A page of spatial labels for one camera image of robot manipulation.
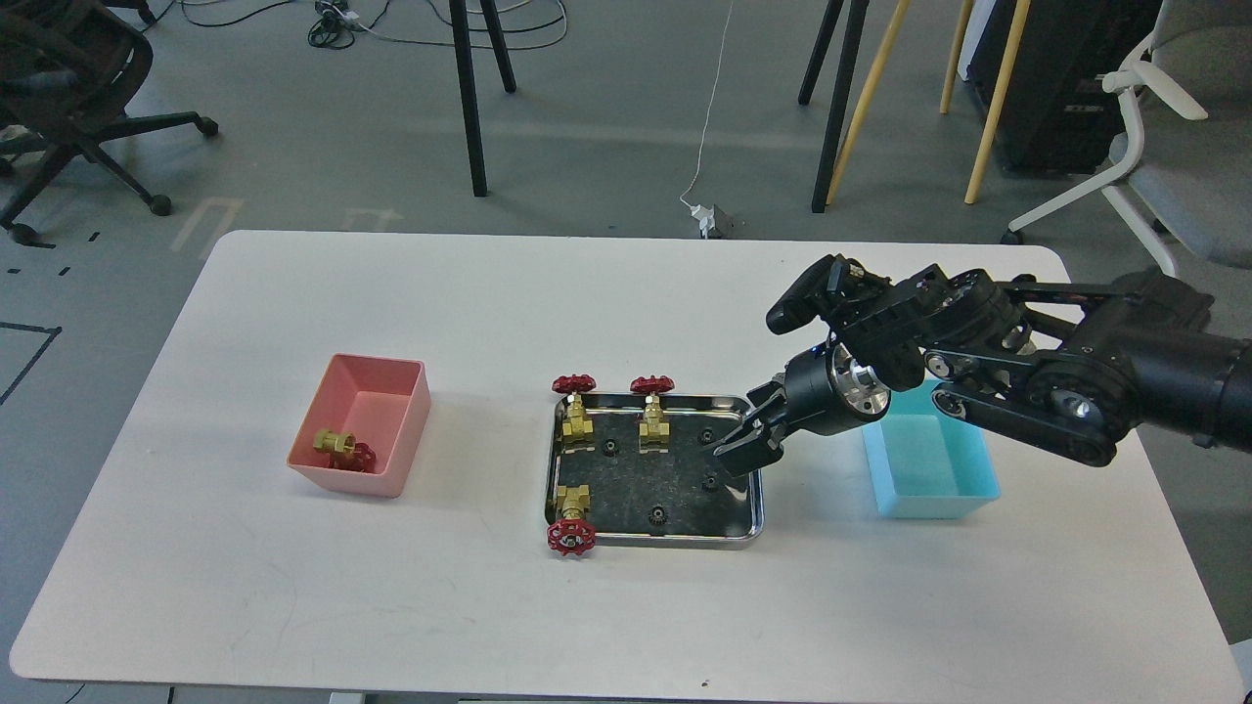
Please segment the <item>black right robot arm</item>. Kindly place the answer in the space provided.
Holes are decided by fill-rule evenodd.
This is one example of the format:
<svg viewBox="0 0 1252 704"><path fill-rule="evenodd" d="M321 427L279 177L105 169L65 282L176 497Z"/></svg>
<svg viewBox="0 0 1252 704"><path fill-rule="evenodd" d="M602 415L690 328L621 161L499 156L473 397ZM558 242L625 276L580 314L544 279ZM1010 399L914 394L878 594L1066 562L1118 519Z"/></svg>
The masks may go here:
<svg viewBox="0 0 1252 704"><path fill-rule="evenodd" d="M1106 466L1139 423L1202 447L1251 446L1248 339L1209 334L1211 294L1158 271L1109 286L997 282L929 266L898 284L820 258L766 314L774 334L823 319L828 338L747 392L751 410L711 453L740 476L782 441L885 418L895 392L938 380L948 418L1087 466Z"/></svg>

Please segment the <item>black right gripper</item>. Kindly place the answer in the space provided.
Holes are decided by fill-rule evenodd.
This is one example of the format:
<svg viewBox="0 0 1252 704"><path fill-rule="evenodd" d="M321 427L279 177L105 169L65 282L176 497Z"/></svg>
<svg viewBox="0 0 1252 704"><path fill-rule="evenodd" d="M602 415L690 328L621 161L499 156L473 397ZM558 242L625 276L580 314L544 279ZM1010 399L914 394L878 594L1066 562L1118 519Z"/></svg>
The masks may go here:
<svg viewBox="0 0 1252 704"><path fill-rule="evenodd" d="M824 342L788 361L782 380L747 391L747 401L742 423L712 448L732 477L777 463L788 433L831 436L884 418L891 391L843 343Z"/></svg>

